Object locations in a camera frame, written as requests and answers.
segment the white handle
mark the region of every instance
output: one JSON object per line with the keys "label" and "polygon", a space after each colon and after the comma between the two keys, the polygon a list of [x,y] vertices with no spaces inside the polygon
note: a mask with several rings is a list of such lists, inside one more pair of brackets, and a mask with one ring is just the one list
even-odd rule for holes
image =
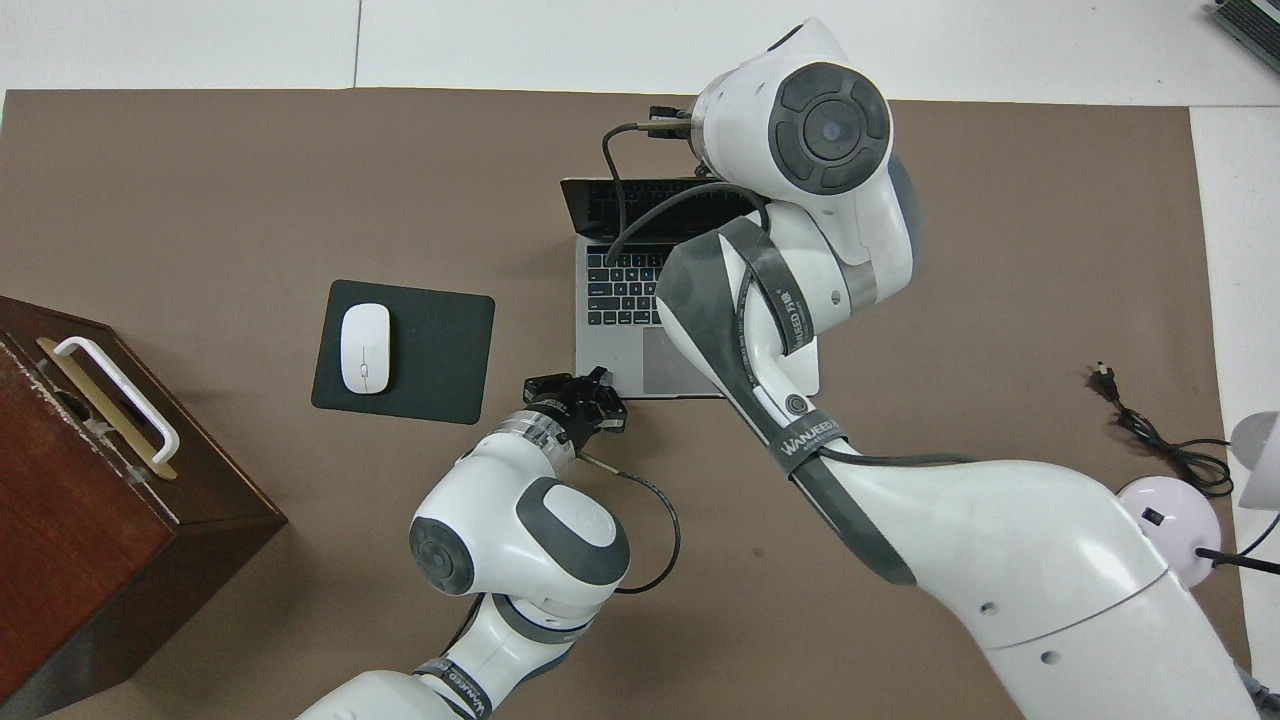
{"label": "white handle", "polygon": [[84,350],[84,352],[87,352],[88,356],[97,363],[97,366],[106,373],[106,377],[111,378],[115,387],[120,388],[124,396],[133,402],[133,406],[142,413],[147,421],[150,421],[155,429],[160,430],[160,437],[164,438],[164,445],[160,447],[160,451],[155,454],[155,457],[151,459],[151,462],[156,465],[168,462],[169,459],[178,452],[178,433],[173,429],[173,425],[169,424],[169,420],[165,420],[164,416],[160,415],[160,411],[155,409],[155,405],[151,405],[151,402],[142,396],[137,386],[133,384],[133,380],[127,378],[124,373],[120,372],[120,368],[115,364],[115,361],[108,357],[106,352],[102,352],[102,348],[99,347],[99,345],[92,340],[79,336],[69,337],[59,342],[58,347],[54,347],[54,354],[65,357],[77,347]]}

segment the wooden drawer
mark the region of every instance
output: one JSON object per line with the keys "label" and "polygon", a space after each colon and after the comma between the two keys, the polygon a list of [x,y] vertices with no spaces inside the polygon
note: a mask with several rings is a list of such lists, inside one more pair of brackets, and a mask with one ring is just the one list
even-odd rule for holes
{"label": "wooden drawer", "polygon": [[[172,425],[170,460],[86,350],[52,356],[69,337]],[[0,720],[127,679],[284,523],[109,327],[0,297]]]}

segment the white mouse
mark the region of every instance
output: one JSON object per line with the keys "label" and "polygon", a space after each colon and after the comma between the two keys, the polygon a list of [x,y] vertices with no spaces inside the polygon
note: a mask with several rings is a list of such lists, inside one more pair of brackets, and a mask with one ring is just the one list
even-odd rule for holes
{"label": "white mouse", "polygon": [[342,383],[357,395],[387,389],[392,377],[392,314],[376,302],[352,305],[342,316]]}

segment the brown desk mat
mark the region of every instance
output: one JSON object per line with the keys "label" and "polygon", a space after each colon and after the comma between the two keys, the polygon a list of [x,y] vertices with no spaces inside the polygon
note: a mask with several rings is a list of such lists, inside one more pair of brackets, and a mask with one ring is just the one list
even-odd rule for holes
{"label": "brown desk mat", "polygon": [[[525,377],[571,369],[557,181],[602,174],[603,131],[685,101],[10,91],[0,290],[114,325],[292,519],[132,680],[56,717],[292,717],[439,652],[468,601],[419,577],[408,520]],[[1167,437],[1221,433],[1185,109],[893,109],[929,233],[904,292],[822,338],[818,401],[855,447],[1047,460],[1112,488],[1166,473],[1084,388],[1094,360]],[[694,165],[678,142],[614,146],[628,176]],[[479,425],[311,407],[335,278],[494,297]],[[844,550],[724,402],[632,402],[590,450],[666,488],[685,553],[499,716],[1019,716],[960,624]],[[625,521],[628,584],[663,565],[645,491],[571,479]],[[1248,665],[1235,570],[1196,594]]]}

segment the robotic arm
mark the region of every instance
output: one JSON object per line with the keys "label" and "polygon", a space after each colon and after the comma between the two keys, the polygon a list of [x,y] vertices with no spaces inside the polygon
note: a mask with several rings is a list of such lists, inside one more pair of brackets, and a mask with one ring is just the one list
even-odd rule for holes
{"label": "robotic arm", "polygon": [[410,550],[426,579],[448,594],[477,593],[449,648],[412,676],[364,673],[300,720],[483,720],[586,633],[630,550],[613,514],[556,475],[593,434],[626,424],[603,374],[526,380],[525,409],[463,455],[415,512]]}
{"label": "robotic arm", "polygon": [[1207,619],[1101,484],[1042,462],[860,456],[780,368],[901,290],[919,241],[890,108],[826,28],[809,20],[721,76],[690,117],[701,161],[771,202],[672,252],[663,327],[849,550],[948,607],[1030,717],[1256,717]]}

